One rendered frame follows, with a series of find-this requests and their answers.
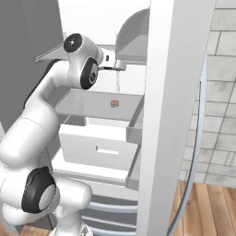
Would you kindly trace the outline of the grey domed door compartment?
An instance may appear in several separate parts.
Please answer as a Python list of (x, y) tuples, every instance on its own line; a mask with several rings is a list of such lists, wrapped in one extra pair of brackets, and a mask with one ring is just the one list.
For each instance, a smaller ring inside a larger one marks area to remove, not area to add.
[(149, 9), (134, 13), (122, 25), (115, 43), (115, 56), (130, 64), (144, 65), (148, 55)]

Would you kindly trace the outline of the white fridge door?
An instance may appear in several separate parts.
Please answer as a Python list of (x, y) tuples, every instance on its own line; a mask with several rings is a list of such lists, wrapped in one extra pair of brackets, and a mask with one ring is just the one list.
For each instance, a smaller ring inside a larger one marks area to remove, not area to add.
[(167, 236), (216, 0), (151, 0), (136, 236)]

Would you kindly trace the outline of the white fridge drawer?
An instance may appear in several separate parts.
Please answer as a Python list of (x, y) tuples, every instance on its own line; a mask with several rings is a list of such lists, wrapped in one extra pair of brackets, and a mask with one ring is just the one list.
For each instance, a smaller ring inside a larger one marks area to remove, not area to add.
[(126, 141), (122, 127), (62, 124), (59, 139), (65, 161), (128, 171), (138, 144)]

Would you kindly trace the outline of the grey fridge shelf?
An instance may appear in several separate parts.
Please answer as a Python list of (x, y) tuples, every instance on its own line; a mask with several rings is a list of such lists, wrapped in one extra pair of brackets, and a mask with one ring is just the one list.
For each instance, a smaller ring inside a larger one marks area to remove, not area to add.
[[(56, 110), (59, 114), (130, 121), (141, 98), (142, 95), (72, 89)], [(111, 106), (112, 100), (119, 101), (117, 108)]]
[[(102, 49), (106, 50), (115, 50), (115, 45), (99, 45)], [(56, 48), (53, 48), (49, 52), (42, 54), (36, 58), (36, 63), (41, 61), (41, 60), (53, 60), (53, 59), (63, 59), (67, 60), (67, 54), (66, 51), (64, 50), (63, 44), (59, 45)]]

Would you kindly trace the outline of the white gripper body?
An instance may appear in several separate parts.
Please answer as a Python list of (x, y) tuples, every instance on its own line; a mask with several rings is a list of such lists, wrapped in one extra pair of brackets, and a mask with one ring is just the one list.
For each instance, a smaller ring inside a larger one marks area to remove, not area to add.
[(122, 60), (117, 60), (114, 65), (115, 71), (125, 71), (126, 70), (126, 63)]

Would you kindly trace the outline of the grey door bin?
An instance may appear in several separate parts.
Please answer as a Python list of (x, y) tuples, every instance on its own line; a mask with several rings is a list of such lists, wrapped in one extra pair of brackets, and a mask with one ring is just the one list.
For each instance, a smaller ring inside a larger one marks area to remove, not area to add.
[(142, 139), (143, 118), (141, 117), (144, 107), (144, 98), (138, 103), (133, 117), (126, 127), (126, 141), (139, 144)]
[(139, 188), (140, 177), (140, 163), (141, 163), (141, 146), (137, 147), (135, 156), (130, 166), (129, 172), (125, 177), (125, 187), (137, 191)]

